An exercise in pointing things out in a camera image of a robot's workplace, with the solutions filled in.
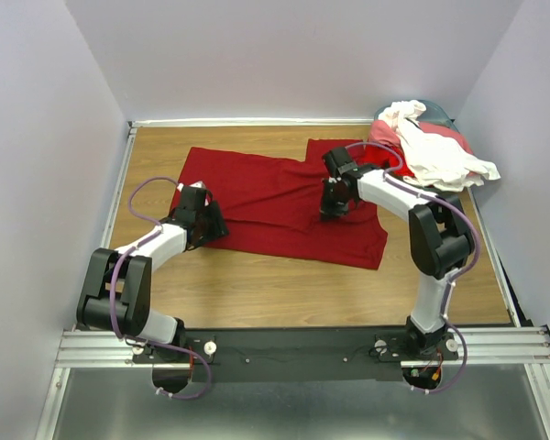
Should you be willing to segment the dark red t shirt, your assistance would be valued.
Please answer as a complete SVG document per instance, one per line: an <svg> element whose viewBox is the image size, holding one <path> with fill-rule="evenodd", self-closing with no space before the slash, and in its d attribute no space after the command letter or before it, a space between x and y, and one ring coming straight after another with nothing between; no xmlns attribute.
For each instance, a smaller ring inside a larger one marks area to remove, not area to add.
<svg viewBox="0 0 550 440"><path fill-rule="evenodd" d="M203 182L219 203L229 234L211 248L377 270L388 234L376 205L361 203L331 221L320 218L328 175L322 157L350 143L311 139L303 160L192 147L179 181Z"/></svg>

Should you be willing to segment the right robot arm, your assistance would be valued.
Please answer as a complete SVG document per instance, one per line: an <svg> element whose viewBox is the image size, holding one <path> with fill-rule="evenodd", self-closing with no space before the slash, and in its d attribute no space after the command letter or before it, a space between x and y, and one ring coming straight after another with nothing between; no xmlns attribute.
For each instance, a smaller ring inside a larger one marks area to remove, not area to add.
<svg viewBox="0 0 550 440"><path fill-rule="evenodd" d="M406 222L412 261L420 272L417 298L401 343L412 358L426 358L447 332L447 309L456 280L479 254L477 230L454 194L415 188L370 166L345 165L323 180L324 220L346 215L350 203L379 205Z"/></svg>

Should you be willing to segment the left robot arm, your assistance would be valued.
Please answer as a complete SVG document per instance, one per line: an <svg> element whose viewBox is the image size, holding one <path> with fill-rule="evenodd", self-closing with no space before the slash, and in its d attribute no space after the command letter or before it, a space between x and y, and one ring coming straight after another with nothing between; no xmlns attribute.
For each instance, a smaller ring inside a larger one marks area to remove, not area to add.
<svg viewBox="0 0 550 440"><path fill-rule="evenodd" d="M185 349L183 322L152 308L152 275L173 257L227 235L220 206L212 201L193 209L174 208L129 245L96 249L78 301L77 323L121 338L153 341L162 360L178 360Z"/></svg>

